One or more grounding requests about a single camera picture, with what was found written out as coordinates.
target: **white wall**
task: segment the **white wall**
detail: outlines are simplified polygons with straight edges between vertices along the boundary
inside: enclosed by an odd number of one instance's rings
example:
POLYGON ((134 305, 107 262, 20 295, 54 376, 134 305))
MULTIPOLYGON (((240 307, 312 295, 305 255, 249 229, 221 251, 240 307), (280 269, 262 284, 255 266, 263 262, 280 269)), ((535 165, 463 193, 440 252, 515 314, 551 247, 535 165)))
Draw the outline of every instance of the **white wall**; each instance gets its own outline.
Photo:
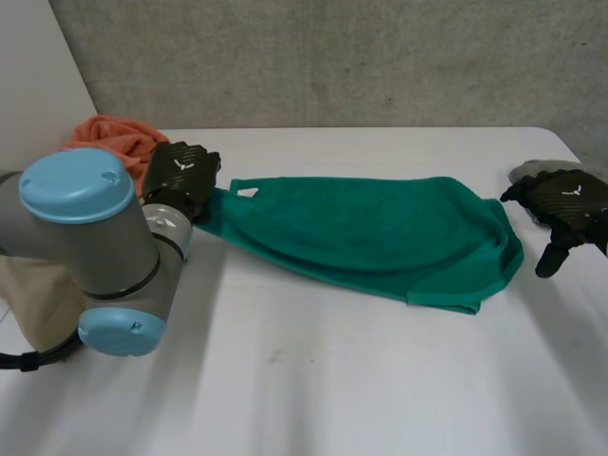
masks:
POLYGON ((96 113, 47 0, 0 2, 0 168, 60 150, 96 113))

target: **gray concrete wall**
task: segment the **gray concrete wall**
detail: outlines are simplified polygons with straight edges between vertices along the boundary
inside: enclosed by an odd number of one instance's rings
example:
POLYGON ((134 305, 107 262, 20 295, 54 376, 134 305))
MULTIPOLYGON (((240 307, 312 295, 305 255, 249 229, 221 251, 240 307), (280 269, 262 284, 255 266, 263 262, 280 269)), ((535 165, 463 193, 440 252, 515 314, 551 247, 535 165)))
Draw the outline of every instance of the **gray concrete wall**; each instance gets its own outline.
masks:
POLYGON ((608 2, 51 0, 101 113, 157 127, 535 125, 608 165, 608 2))

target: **light blue joint cap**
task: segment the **light blue joint cap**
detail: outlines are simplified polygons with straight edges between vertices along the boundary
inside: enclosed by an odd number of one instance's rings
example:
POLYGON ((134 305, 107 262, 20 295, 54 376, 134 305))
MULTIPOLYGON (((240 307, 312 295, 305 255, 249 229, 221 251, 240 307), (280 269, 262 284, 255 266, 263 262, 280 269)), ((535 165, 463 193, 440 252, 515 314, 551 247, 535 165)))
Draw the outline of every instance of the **light blue joint cap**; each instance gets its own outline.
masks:
POLYGON ((84 224, 108 219, 135 198, 121 161, 102 149, 57 152, 35 162, 19 180, 19 197, 39 219, 84 224))
POLYGON ((122 307, 98 307, 80 315, 78 335, 91 349, 114 356, 153 352, 166 322, 152 313, 122 307))

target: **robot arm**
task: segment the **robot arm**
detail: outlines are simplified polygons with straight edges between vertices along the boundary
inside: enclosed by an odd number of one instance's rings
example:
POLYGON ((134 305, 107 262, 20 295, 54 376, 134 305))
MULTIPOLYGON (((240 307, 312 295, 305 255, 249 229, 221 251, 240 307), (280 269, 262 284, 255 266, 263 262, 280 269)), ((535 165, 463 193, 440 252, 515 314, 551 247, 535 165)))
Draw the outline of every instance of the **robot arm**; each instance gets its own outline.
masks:
POLYGON ((0 173, 0 253, 65 263, 90 305, 80 339, 118 356, 156 349, 188 254, 192 224, 216 183, 219 154, 161 143, 143 206, 121 162, 99 149, 0 173))

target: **towel tag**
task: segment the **towel tag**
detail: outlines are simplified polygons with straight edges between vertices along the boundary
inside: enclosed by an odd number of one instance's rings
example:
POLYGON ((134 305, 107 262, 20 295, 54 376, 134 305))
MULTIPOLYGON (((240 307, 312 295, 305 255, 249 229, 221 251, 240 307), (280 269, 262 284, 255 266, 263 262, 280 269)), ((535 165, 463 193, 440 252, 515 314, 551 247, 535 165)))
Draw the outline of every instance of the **towel tag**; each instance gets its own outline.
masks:
POLYGON ((257 188, 241 188, 240 190, 237 190, 237 195, 240 197, 251 198, 256 195, 257 190, 257 188))

